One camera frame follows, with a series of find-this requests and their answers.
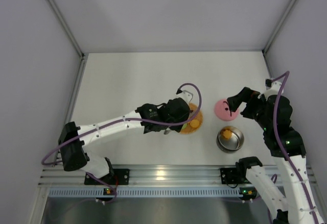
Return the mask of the pink round lid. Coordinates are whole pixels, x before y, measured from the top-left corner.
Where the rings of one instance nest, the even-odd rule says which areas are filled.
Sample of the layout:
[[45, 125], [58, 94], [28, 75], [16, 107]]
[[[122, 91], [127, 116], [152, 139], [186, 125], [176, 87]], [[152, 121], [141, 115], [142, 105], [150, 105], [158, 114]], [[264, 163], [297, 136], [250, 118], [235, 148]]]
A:
[[240, 114], [239, 109], [236, 112], [230, 111], [227, 99], [221, 99], [216, 102], [214, 113], [222, 121], [232, 121]]

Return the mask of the flower shaped yellow cookie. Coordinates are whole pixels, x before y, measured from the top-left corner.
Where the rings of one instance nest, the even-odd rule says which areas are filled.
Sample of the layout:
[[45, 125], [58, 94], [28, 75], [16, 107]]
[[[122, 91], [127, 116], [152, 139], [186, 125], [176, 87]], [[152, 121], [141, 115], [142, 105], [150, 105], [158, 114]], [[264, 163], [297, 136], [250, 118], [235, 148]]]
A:
[[232, 131], [231, 130], [223, 130], [221, 132], [221, 135], [224, 139], [229, 140], [232, 137]]

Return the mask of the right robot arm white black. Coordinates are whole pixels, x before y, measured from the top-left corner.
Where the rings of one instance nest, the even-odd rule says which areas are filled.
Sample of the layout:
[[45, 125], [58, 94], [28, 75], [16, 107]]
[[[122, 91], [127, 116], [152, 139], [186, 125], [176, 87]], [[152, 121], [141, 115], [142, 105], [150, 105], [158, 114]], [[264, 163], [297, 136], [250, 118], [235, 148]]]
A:
[[283, 191], [265, 173], [258, 157], [236, 162], [241, 177], [250, 182], [266, 204], [273, 223], [323, 223], [308, 179], [306, 149], [301, 135], [291, 127], [293, 109], [281, 92], [270, 88], [259, 93], [248, 87], [227, 98], [230, 111], [241, 103], [241, 115], [253, 119], [263, 129], [264, 143], [276, 164]]

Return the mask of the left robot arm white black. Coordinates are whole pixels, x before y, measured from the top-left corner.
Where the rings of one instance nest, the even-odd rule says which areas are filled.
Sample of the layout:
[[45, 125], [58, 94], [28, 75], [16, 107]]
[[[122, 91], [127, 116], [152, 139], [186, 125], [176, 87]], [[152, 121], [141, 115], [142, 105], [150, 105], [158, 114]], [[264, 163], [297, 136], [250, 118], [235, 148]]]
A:
[[116, 119], [86, 126], [67, 123], [58, 141], [64, 171], [82, 170], [98, 179], [113, 175], [110, 160], [93, 151], [96, 145], [131, 134], [180, 132], [191, 113], [190, 100], [189, 95], [179, 95], [160, 105], [144, 104]]

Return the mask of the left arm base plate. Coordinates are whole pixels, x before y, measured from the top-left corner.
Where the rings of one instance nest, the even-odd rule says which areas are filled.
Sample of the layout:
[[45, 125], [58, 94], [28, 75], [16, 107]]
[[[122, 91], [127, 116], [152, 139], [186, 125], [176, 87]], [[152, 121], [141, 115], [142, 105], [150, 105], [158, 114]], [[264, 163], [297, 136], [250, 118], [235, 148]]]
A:
[[[100, 178], [100, 180], [109, 185], [128, 185], [129, 177], [130, 177], [130, 169], [116, 168], [113, 170], [113, 173], [103, 176], [102, 178]], [[101, 183], [91, 178], [90, 176], [85, 175], [84, 185], [101, 185]]]

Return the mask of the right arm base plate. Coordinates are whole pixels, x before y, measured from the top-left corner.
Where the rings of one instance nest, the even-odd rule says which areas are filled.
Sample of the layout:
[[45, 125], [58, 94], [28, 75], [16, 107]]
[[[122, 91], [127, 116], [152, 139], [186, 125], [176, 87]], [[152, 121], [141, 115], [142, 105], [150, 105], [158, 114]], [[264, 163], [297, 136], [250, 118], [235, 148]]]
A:
[[224, 185], [247, 184], [245, 175], [235, 167], [220, 168], [221, 182]]

